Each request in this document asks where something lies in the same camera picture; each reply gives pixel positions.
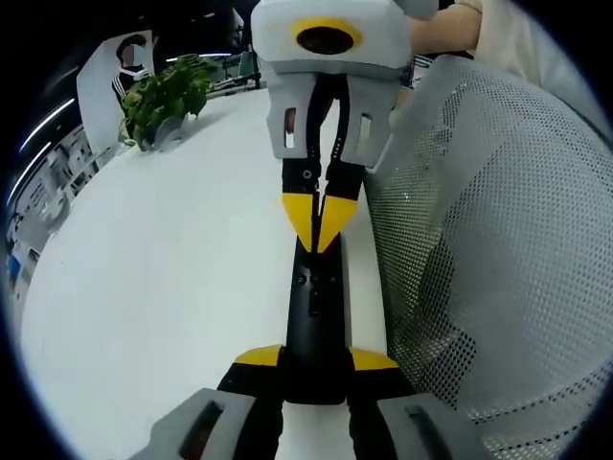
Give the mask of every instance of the potted plant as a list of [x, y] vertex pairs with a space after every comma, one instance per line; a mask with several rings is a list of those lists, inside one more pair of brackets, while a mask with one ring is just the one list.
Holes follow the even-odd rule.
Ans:
[[179, 128], [188, 113], [196, 117], [207, 103], [209, 70], [198, 55], [180, 57], [160, 74], [135, 83], [125, 95], [125, 129], [141, 150], [153, 150]]

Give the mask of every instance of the white wall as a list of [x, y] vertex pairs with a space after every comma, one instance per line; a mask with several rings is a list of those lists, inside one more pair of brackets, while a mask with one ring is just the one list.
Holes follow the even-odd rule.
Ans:
[[153, 71], [151, 31], [141, 31], [109, 38], [101, 43], [77, 75], [80, 115], [94, 154], [102, 153], [118, 142], [117, 135], [124, 113], [111, 87], [120, 67], [115, 52], [122, 40], [134, 34], [146, 38], [148, 55], [145, 66]]

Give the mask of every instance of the white table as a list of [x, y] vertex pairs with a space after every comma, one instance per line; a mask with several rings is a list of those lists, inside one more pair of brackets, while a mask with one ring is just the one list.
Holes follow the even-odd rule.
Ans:
[[[127, 458], [154, 422], [215, 388], [236, 356], [284, 342], [296, 236], [268, 107], [265, 90], [215, 99], [172, 151], [114, 158], [45, 246], [21, 345], [35, 390], [82, 458]], [[330, 115], [324, 152], [336, 106]], [[352, 343], [385, 352], [364, 196], [344, 235]], [[286, 404], [277, 458], [353, 458], [348, 421], [344, 406]]]

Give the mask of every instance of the yellow marking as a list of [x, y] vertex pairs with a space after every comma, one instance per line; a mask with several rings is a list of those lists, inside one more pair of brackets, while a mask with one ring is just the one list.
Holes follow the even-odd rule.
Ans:
[[312, 215], [313, 195], [310, 194], [284, 194], [282, 198], [287, 216], [298, 234], [307, 252], [312, 245]]
[[314, 27], [329, 27], [331, 29], [338, 29], [343, 31], [353, 39], [353, 48], [357, 48], [362, 44], [362, 33], [347, 19], [336, 16], [309, 16], [296, 19], [293, 24], [289, 26], [294, 41], [298, 41], [298, 35], [300, 32], [312, 29]]
[[376, 369], [392, 369], [398, 367], [396, 362], [376, 352], [367, 352], [366, 350], [359, 350], [357, 348], [351, 348], [353, 357], [353, 367], [356, 371], [373, 371]]
[[237, 357], [234, 362], [238, 364], [251, 364], [254, 366], [276, 366], [280, 350], [281, 345], [254, 348]]
[[355, 214], [356, 209], [357, 201], [353, 199], [326, 196], [317, 252], [322, 253], [326, 250], [332, 240], [334, 240], [334, 237], [338, 235], [347, 222], [349, 222], [349, 219]]

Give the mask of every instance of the person's arm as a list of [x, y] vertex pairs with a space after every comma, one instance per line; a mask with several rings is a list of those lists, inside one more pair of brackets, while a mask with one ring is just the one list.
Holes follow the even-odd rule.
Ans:
[[469, 5], [438, 11], [429, 21], [407, 17], [411, 25], [411, 54], [449, 53], [477, 48], [481, 13]]

